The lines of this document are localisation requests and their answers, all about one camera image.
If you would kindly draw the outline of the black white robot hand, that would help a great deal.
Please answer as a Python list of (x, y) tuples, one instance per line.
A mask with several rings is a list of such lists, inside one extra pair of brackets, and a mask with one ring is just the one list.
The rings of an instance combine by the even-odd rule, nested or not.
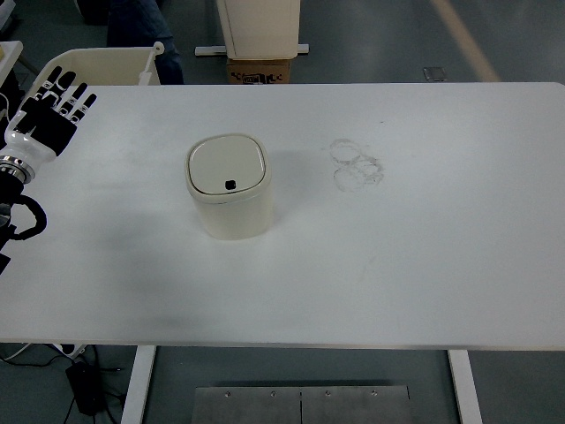
[(63, 94), (75, 80), (75, 72), (66, 72), (59, 79), (62, 68), (56, 66), (37, 89), (34, 98), (27, 98), (4, 133), (6, 146), (3, 155), (22, 160), (26, 164), (44, 164), (54, 161), (69, 145), (85, 117), (97, 99), (90, 94), (87, 99), (68, 116), (79, 98), (87, 90), (81, 83), (59, 108)]

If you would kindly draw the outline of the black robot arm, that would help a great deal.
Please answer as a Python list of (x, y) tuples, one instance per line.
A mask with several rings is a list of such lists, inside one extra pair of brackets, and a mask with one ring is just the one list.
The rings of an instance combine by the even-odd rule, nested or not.
[[(56, 66), (37, 91), (28, 97), (4, 132), (1, 149), (1, 245), (30, 239), (47, 228), (47, 216), (41, 205), (23, 194), (25, 185), (44, 163), (60, 156), (75, 135), (79, 122), (95, 103), (96, 94), (82, 100), (88, 84), (73, 87), (76, 73)], [(11, 222), (14, 206), (26, 207), (34, 217), (34, 226), (21, 232)]]

